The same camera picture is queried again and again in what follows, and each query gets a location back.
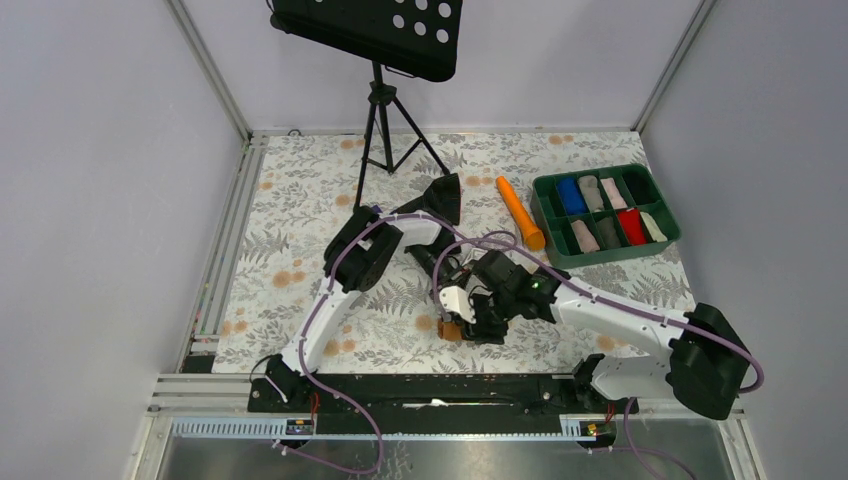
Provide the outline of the brown boxer underwear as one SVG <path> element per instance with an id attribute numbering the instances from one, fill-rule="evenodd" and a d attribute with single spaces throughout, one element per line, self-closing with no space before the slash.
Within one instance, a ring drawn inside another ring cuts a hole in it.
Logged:
<path id="1" fill-rule="evenodd" d="M 458 342 L 463 340 L 461 327 L 453 322 L 439 320 L 437 333 L 438 337 L 444 341 Z"/>

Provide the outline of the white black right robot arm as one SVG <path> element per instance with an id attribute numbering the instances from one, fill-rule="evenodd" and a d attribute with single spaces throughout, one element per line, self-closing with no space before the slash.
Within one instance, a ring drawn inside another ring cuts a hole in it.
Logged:
<path id="1" fill-rule="evenodd" d="M 690 411 L 724 420 L 754 360 L 720 310 L 662 309 L 600 290 L 550 266 L 534 272 L 501 251 L 470 268 L 470 288 L 443 287 L 438 301 L 464 339 L 496 343 L 516 317 L 564 323 L 622 340 L 637 357 L 591 354 L 572 373 L 573 396 L 597 412 L 610 401 L 674 399 Z"/>

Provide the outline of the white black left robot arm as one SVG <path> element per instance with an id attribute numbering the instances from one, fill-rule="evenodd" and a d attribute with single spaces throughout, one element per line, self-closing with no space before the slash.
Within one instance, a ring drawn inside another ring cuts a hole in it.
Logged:
<path id="1" fill-rule="evenodd" d="M 309 401 L 305 377 L 320 366 L 322 351 L 363 293 L 382 278 L 395 254 L 409 247 L 453 252 L 463 237 L 446 219 L 426 210 L 383 215 L 358 207 L 324 253 L 324 277 L 312 310 L 293 338 L 267 363 L 272 398 L 288 411 Z"/>

